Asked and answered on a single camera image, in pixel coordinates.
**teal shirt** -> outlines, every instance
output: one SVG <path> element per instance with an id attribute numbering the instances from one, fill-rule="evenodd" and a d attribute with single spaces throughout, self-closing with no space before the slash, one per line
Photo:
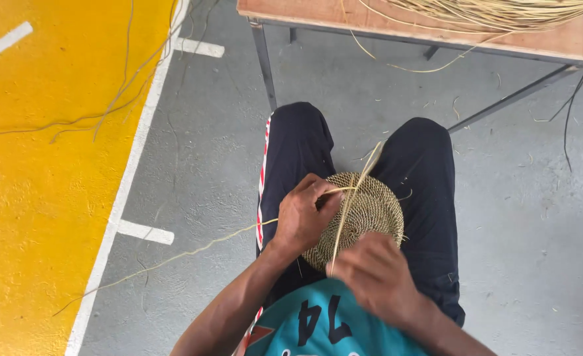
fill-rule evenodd
<path id="1" fill-rule="evenodd" d="M 364 311 L 341 281 L 323 279 L 269 307 L 245 356 L 425 356 L 398 329 Z"/>

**white line marking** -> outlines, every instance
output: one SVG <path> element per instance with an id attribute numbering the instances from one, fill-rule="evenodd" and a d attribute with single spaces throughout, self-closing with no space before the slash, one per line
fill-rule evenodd
<path id="1" fill-rule="evenodd" d="M 178 38 L 173 46 L 178 51 L 184 51 L 188 53 L 204 54 L 206 56 L 221 58 L 226 48 L 222 45 L 193 41 L 192 39 Z"/>
<path id="2" fill-rule="evenodd" d="M 172 241 L 175 238 L 175 234 L 173 234 L 171 231 L 158 229 L 156 227 L 140 225 L 138 223 L 122 219 L 118 224 L 118 232 L 120 232 L 121 234 L 133 236 L 134 238 L 155 241 L 163 243 L 165 245 L 172 244 Z"/>
<path id="3" fill-rule="evenodd" d="M 172 24 L 181 24 L 186 16 L 186 9 L 188 8 L 188 3 L 190 0 L 179 0 L 177 2 L 177 11 L 173 16 Z M 171 41 L 177 39 L 179 29 L 173 32 L 171 36 Z M 85 287 L 85 293 L 96 289 L 100 285 L 102 279 L 102 274 L 105 272 L 105 267 L 107 266 L 107 258 L 109 257 L 109 252 L 111 251 L 111 246 L 113 245 L 113 238 L 118 230 L 118 223 L 122 218 L 122 211 L 129 197 L 129 190 L 131 189 L 131 183 L 133 182 L 133 176 L 138 168 L 139 159 L 142 155 L 142 150 L 144 149 L 144 144 L 146 142 L 146 135 L 151 126 L 151 120 L 153 119 L 153 114 L 155 113 L 155 108 L 160 99 L 160 94 L 162 93 L 162 86 L 164 85 L 164 80 L 166 79 L 166 72 L 169 69 L 170 59 L 175 51 L 168 52 L 168 46 L 164 48 L 162 52 L 162 57 L 166 57 L 164 61 L 155 70 L 155 76 L 151 82 L 151 88 L 148 90 L 148 95 L 146 97 L 146 102 L 144 108 L 142 109 L 142 114 L 140 115 L 138 122 L 138 129 L 133 138 L 133 145 L 131 146 L 131 152 L 129 153 L 129 160 L 127 161 L 127 166 L 122 174 L 122 180 L 120 182 L 120 188 L 118 188 L 118 193 L 115 195 L 115 201 L 113 202 L 113 207 L 111 208 L 111 214 L 109 215 L 109 220 L 107 221 L 107 227 L 105 229 L 105 234 L 102 238 L 102 243 L 100 244 L 100 249 L 98 250 L 98 255 L 96 256 L 96 262 L 91 270 L 91 275 L 89 281 L 87 281 L 87 287 Z M 86 295 L 82 301 L 81 306 L 78 309 L 78 314 L 76 314 L 76 320 L 74 321 L 74 326 L 72 327 L 72 332 L 67 340 L 67 348 L 65 350 L 65 356 L 78 356 L 81 350 L 82 339 L 85 337 L 85 330 L 87 330 L 87 323 L 90 320 L 91 309 L 93 308 L 93 303 L 96 299 L 96 292 Z"/>
<path id="4" fill-rule="evenodd" d="M 0 38 L 0 53 L 3 52 L 4 49 L 14 45 L 18 42 L 18 40 L 22 39 L 23 37 L 32 33 L 32 26 L 28 21 L 20 24 L 14 30 L 8 32 L 6 36 Z"/>

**gray concrete floor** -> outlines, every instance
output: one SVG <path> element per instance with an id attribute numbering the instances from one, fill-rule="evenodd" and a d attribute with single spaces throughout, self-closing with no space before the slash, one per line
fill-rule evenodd
<path id="1" fill-rule="evenodd" d="M 193 13 L 194 39 L 214 4 L 204 1 Z M 255 220 L 269 105 L 250 27 L 235 6 L 218 3 L 203 38 L 225 46 L 222 58 L 173 57 L 122 217 L 173 231 L 175 241 L 117 235 L 102 284 Z M 467 117 L 557 68 L 469 53 L 445 70 L 415 74 L 385 63 L 430 69 L 459 53 L 441 49 L 426 62 L 425 47 L 362 39 L 381 58 L 373 61 L 349 36 L 299 30 L 289 45 L 286 28 L 265 31 L 279 105 L 311 101 L 322 110 L 339 170 L 360 170 L 354 159 L 411 117 L 449 127 L 457 96 L 455 107 Z M 583 88 L 569 123 L 572 173 L 563 153 L 565 116 L 545 123 L 530 115 L 549 118 L 578 79 L 452 135 L 465 330 L 501 355 L 583 355 Z M 81 354 L 168 354 L 253 261 L 254 239 L 254 231 L 245 232 L 149 272 L 148 281 L 144 275 L 99 291 Z"/>

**woven basket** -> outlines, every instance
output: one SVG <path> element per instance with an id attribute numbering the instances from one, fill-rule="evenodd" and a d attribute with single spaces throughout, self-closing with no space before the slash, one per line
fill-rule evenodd
<path id="1" fill-rule="evenodd" d="M 356 184 L 360 174 L 338 173 L 326 180 L 340 188 Z M 347 219 L 340 233 L 338 251 L 349 248 L 365 232 L 381 232 L 392 235 L 397 245 L 401 245 L 404 236 L 404 216 L 397 197 L 382 182 L 372 177 L 366 177 L 353 195 L 353 190 L 345 191 L 347 199 L 353 198 Z M 340 204 L 340 211 L 329 222 L 322 232 L 318 244 L 302 254 L 303 258 L 316 270 L 324 271 L 327 262 L 331 261 L 335 247 L 335 236 L 342 216 L 345 200 Z M 316 205 L 324 204 L 321 199 Z"/>

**person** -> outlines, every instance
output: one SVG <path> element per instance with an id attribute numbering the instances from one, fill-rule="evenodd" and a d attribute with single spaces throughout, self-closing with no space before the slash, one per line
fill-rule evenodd
<path id="1" fill-rule="evenodd" d="M 333 140 L 309 103 L 267 121 L 257 258 L 179 338 L 171 356 L 493 355 L 465 333 L 459 305 L 454 159 L 447 131 L 413 118 L 386 141 L 369 175 L 400 201 L 407 239 L 367 232 L 326 271 L 301 256 L 338 211 Z M 251 333 L 246 330 L 257 321 Z"/>

